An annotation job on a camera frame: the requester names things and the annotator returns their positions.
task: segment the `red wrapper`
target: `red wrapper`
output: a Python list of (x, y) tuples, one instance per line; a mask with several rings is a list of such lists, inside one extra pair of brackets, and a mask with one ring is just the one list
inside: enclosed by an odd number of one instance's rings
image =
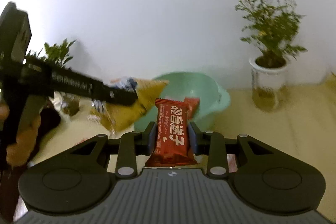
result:
[(197, 98), (197, 97), (195, 97), (195, 98), (184, 97), (184, 103), (188, 104), (187, 118), (188, 118), (188, 120), (190, 120), (193, 117), (195, 111), (198, 108), (198, 105), (200, 103), (200, 99)]
[(197, 164), (190, 149), (187, 123), (187, 104), (156, 99), (157, 138), (153, 154), (146, 167), (171, 167)]

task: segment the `teal plastic basin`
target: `teal plastic basin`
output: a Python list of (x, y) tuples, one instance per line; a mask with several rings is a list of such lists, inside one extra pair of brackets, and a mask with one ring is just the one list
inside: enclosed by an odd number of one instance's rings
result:
[[(183, 101), (184, 97), (199, 97), (199, 108), (190, 121), (194, 121), (201, 131), (211, 129), (216, 114), (230, 104), (230, 95), (211, 77), (198, 72), (171, 72), (156, 77), (169, 80), (169, 84), (160, 94), (160, 98)], [(149, 122), (157, 121), (156, 106), (134, 123), (135, 131), (144, 131)]]

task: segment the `small green plant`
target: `small green plant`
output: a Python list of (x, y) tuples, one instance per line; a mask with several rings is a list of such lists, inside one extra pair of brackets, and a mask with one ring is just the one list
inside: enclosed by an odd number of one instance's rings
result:
[(61, 45), (54, 44), (53, 46), (50, 46), (48, 43), (44, 43), (44, 49), (47, 55), (46, 57), (39, 57), (42, 50), (40, 50), (38, 54), (36, 54), (36, 52), (31, 53), (31, 51), (29, 51), (27, 55), (34, 56), (35, 58), (64, 68), (65, 64), (73, 59), (73, 56), (70, 56), (69, 54), (69, 48), (75, 43), (75, 41), (76, 40), (68, 43), (68, 39), (64, 39)]
[(263, 54), (256, 59), (257, 65), (279, 68), (286, 64), (284, 56), (296, 59), (300, 52), (307, 51), (291, 44), (304, 17), (295, 12), (296, 6), (294, 0), (239, 0), (235, 6), (251, 22), (242, 31), (248, 29), (252, 34), (240, 40), (255, 44)]

